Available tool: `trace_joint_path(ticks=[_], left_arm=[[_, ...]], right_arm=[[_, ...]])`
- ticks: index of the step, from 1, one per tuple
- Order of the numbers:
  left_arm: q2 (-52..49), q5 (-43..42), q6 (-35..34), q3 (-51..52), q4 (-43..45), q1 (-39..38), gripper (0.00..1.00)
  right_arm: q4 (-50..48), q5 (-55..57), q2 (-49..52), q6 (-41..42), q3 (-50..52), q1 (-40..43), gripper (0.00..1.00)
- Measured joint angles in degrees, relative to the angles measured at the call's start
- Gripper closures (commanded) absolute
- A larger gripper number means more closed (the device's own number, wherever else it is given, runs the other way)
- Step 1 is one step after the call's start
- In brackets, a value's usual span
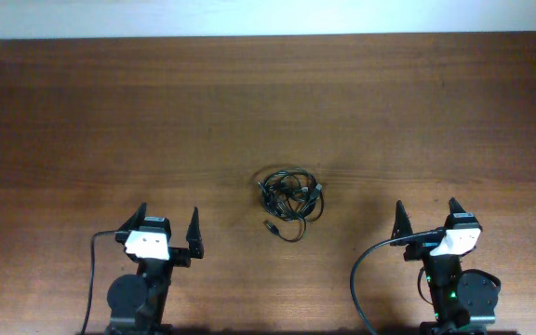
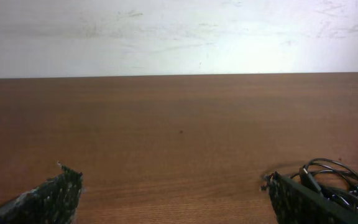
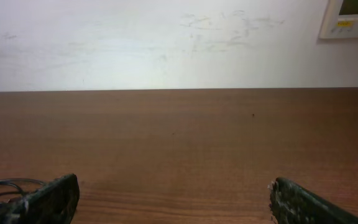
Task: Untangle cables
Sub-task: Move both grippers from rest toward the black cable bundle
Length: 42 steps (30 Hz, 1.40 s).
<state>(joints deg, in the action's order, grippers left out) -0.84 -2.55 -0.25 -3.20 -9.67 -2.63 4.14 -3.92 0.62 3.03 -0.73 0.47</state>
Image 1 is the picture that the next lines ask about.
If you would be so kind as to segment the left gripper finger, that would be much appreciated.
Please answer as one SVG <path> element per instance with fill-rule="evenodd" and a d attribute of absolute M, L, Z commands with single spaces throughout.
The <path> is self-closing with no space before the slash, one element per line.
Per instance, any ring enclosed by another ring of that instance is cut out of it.
<path fill-rule="evenodd" d="M 145 202 L 141 203 L 136 212 L 118 228 L 118 231 L 137 230 L 146 217 L 146 209 L 147 204 Z"/>
<path fill-rule="evenodd" d="M 188 243 L 190 257 L 193 259 L 203 259 L 204 246 L 199 225 L 199 210 L 197 207 L 194 207 L 194 212 L 186 233 L 186 241 Z"/>

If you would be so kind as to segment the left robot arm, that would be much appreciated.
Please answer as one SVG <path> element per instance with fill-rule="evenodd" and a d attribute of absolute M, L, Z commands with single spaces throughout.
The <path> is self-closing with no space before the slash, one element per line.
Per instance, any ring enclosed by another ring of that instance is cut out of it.
<path fill-rule="evenodd" d="M 119 276 L 108 289 L 111 316 L 107 334 L 172 333 L 172 326 L 162 319 L 173 270 L 188 268 L 193 259 L 204 258 L 197 208 L 185 236 L 186 248 L 172 247 L 169 219 L 148 216 L 146 208 L 142 203 L 115 233 L 115 241 L 137 264 L 137 271 Z"/>

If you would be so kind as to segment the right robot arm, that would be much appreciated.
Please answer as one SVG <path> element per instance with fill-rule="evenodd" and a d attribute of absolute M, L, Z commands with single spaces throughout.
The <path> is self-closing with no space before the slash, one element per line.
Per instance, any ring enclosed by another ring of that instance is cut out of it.
<path fill-rule="evenodd" d="M 449 200 L 444 225 L 421 233 L 412 230 L 404 205 L 395 204 L 393 244 L 405 249 L 405 261 L 422 263 L 418 278 L 427 281 L 435 313 L 434 322 L 420 324 L 421 334 L 486 334 L 487 326 L 496 321 L 501 280 L 462 268 L 462 257 L 476 249 L 482 232 L 476 216 L 455 198 Z"/>

